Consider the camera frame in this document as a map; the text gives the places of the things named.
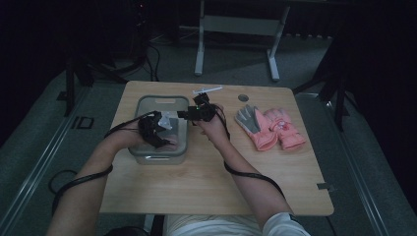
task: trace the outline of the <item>gray carpet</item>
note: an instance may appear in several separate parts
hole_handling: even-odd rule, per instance
[[[330,40],[320,38],[284,38],[276,56],[281,76],[281,81],[277,83],[270,79],[268,71],[265,53],[270,44],[268,38],[257,38],[255,48],[249,48],[239,43],[247,43],[247,40],[253,38],[243,38],[241,41],[233,38],[234,40],[227,40],[228,43],[225,44],[221,42],[223,37],[222,34],[210,35],[201,77],[194,76],[197,53],[194,35],[182,39],[180,45],[166,44],[166,38],[163,37],[154,40],[152,45],[160,53],[157,71],[159,79],[162,82],[294,89],[312,78],[330,44]],[[149,49],[149,58],[155,68],[157,53],[152,48]],[[125,62],[119,61],[118,65],[123,66]],[[128,80],[148,81],[149,67],[144,66],[124,76]],[[80,169],[110,127],[124,86],[108,81],[100,74],[96,74],[96,77],[97,81],[92,88],[77,87],[78,97],[84,99],[68,118],[63,118],[65,103],[56,100],[59,91],[65,88],[65,79],[63,75],[56,78],[21,126],[3,145],[0,156],[1,217],[6,215],[22,183],[42,157],[60,125],[72,125],[76,117],[94,119],[89,130],[68,128],[60,147],[54,151],[39,183],[35,185],[31,198],[22,205],[22,211],[17,212],[9,227],[9,235],[45,233],[53,199],[47,187],[48,181],[60,170]],[[306,92],[318,92],[320,87],[321,85],[317,85]],[[343,118],[345,132],[341,134],[332,123],[331,108],[307,94],[299,94],[296,99],[325,180],[332,184],[330,196],[334,204],[334,214],[328,218],[331,223],[325,217],[300,217],[306,229],[312,235],[333,235],[332,226],[337,235],[416,235],[416,216],[402,195],[363,117],[346,103],[350,116]],[[358,183],[358,175],[352,170],[352,166],[360,170],[362,182]],[[64,175],[54,185],[59,186],[69,178],[71,175]],[[373,212],[369,212],[367,208],[369,195],[364,198],[361,189],[364,184],[383,222],[377,223],[377,226]],[[97,235],[103,235],[115,227],[143,224],[143,215],[102,214],[97,225]]]

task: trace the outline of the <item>pink patterned glove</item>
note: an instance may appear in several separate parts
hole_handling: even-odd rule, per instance
[[[258,107],[246,105],[237,112],[235,120],[254,142],[257,150],[268,150],[278,142],[275,132],[269,130],[270,120],[264,117]]]
[[[270,120],[269,128],[277,133],[282,149],[296,149],[306,143],[284,109],[273,108],[266,111],[264,115]]]

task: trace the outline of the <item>plastic container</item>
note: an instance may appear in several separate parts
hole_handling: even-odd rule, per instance
[[[180,164],[184,161],[188,145],[188,122],[178,118],[177,111],[186,111],[189,100],[185,96],[146,95],[138,102],[136,116],[151,111],[169,112],[172,129],[157,133],[162,139],[168,135],[176,135],[178,145],[176,150],[156,151],[155,147],[145,144],[130,147],[129,152],[140,164]]]

